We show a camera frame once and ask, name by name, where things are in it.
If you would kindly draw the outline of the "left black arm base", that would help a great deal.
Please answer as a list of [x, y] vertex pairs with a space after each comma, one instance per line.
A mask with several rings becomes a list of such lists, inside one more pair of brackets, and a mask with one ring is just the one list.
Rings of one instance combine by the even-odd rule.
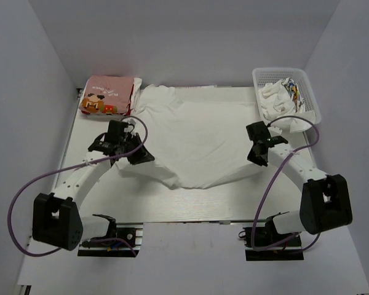
[[92, 258], [135, 258], [141, 248], [143, 224], [117, 224], [116, 235], [105, 238], [85, 240], [79, 245], [79, 257]]

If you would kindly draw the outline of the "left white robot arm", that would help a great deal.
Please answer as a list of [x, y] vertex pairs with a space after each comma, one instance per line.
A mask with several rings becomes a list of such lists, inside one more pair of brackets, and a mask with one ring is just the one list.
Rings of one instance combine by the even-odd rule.
[[100, 178], [121, 159], [132, 165], [152, 162], [154, 157], [145, 148], [146, 138], [135, 131], [135, 117], [111, 120], [106, 132], [98, 135], [87, 149], [81, 164], [51, 193], [40, 193], [33, 203], [32, 238], [61, 249], [72, 251], [89, 242], [112, 245], [122, 242], [117, 236], [116, 220], [105, 214], [88, 216], [79, 209]]

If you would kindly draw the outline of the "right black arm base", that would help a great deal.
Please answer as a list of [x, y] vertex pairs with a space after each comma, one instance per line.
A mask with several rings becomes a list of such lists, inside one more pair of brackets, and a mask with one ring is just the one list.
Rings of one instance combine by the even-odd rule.
[[299, 235], [287, 240], [291, 234], [273, 234], [265, 227], [257, 227], [255, 231], [255, 246], [267, 247], [279, 242], [275, 247], [263, 251], [255, 251], [251, 245], [252, 227], [244, 227], [238, 238], [244, 242], [245, 258], [248, 262], [255, 261], [303, 261], [302, 243]]

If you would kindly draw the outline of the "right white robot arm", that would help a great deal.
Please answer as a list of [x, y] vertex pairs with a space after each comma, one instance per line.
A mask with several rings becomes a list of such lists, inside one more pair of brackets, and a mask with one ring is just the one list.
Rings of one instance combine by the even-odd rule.
[[253, 143], [248, 161], [259, 166], [277, 167], [261, 202], [265, 202], [281, 173], [301, 192], [298, 210], [270, 216], [263, 227], [257, 225], [261, 213], [261, 209], [257, 209], [250, 232], [251, 248], [264, 251], [282, 246], [302, 232], [317, 235], [352, 223], [349, 189], [343, 176], [329, 175], [314, 167], [283, 136], [271, 135], [264, 122], [250, 124], [246, 129]]

